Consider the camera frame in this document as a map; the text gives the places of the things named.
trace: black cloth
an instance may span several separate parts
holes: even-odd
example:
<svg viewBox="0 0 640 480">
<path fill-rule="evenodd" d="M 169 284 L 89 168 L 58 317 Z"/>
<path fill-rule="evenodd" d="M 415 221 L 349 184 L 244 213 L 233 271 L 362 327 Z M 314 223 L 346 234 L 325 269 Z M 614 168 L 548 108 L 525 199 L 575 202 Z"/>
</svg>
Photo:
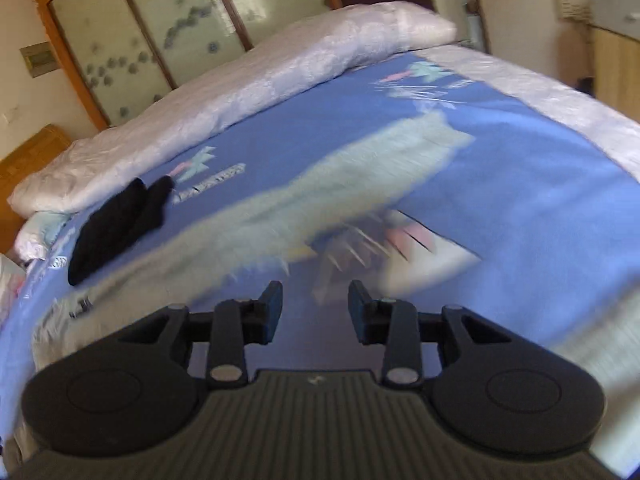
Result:
<svg viewBox="0 0 640 480">
<path fill-rule="evenodd" d="M 174 188 L 170 176 L 149 188 L 137 178 L 89 216 L 69 262 L 69 285 L 79 285 L 148 232 L 162 227 L 164 203 Z"/>
</svg>

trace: gray drawer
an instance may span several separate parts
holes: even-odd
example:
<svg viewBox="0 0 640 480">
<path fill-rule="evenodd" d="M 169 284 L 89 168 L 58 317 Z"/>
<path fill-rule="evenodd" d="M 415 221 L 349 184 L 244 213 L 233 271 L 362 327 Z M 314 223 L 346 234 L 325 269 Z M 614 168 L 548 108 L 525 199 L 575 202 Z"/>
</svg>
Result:
<svg viewBox="0 0 640 480">
<path fill-rule="evenodd" d="M 591 0 L 593 25 L 640 41 L 640 0 Z"/>
</svg>

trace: wooden headboard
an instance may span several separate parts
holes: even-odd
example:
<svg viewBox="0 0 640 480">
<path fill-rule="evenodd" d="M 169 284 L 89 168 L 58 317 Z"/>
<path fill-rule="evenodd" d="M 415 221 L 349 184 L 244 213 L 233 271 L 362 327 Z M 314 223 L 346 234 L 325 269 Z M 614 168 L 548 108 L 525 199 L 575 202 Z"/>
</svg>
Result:
<svg viewBox="0 0 640 480">
<path fill-rule="evenodd" d="M 13 212 L 6 199 L 22 179 L 40 171 L 70 144 L 63 130 L 49 124 L 0 160 L 0 253 L 12 247 L 15 235 L 24 224 L 24 218 Z"/>
</svg>

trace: wall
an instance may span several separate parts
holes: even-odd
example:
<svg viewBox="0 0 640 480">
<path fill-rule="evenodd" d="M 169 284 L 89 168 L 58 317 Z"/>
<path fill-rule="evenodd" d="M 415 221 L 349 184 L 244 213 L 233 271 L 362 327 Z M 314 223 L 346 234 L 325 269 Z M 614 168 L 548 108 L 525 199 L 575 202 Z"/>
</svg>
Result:
<svg viewBox="0 0 640 480">
<path fill-rule="evenodd" d="M 0 0 L 0 158 L 49 123 L 77 139 L 96 133 L 62 70 L 32 79 L 20 49 L 47 41 L 34 0 Z M 18 107 L 9 125 L 2 114 Z"/>
<path fill-rule="evenodd" d="M 574 85 L 590 75 L 588 48 L 555 0 L 479 0 L 492 54 Z"/>
</svg>

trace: blue bed sheet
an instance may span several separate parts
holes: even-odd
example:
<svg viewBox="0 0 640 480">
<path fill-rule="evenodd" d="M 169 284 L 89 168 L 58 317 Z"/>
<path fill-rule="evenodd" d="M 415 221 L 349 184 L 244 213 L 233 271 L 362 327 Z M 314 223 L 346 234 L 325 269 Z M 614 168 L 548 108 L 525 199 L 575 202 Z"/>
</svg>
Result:
<svg viewBox="0 0 640 480">
<path fill-rule="evenodd" d="M 478 260 L 405 299 L 430 312 L 444 304 L 462 304 L 543 345 L 561 341 L 603 314 L 640 270 L 638 183 L 573 130 L 413 54 L 321 84 L 148 172 L 142 177 L 148 184 L 164 174 L 177 181 L 164 227 L 99 271 L 89 284 L 195 221 L 290 182 L 340 147 L 433 109 L 474 142 L 387 208 L 401 211 Z M 49 259 L 30 273 L 1 329 L 2 438 L 12 432 L 20 393 L 33 373 L 33 328 L 53 299 L 71 289 L 66 264 L 79 229 L 98 206 L 76 214 L 65 227 Z M 353 225 L 367 230 L 370 222 L 362 218 Z M 309 247 L 322 254 L 336 236 L 339 230 L 323 234 L 310 240 Z M 379 369 L 382 349 L 357 344 L 346 295 L 322 304 L 313 296 L 322 258 L 281 263 L 238 269 L 225 286 L 190 307 L 210 310 L 222 299 L 257 297 L 269 280 L 281 280 L 282 319 L 270 346 L 248 349 L 252 369 Z M 340 280 L 348 283 L 350 278 Z M 196 352 L 194 370 L 202 364 L 202 355 Z M 432 349 L 426 346 L 424 356 L 426 372 L 437 373 Z"/>
</svg>

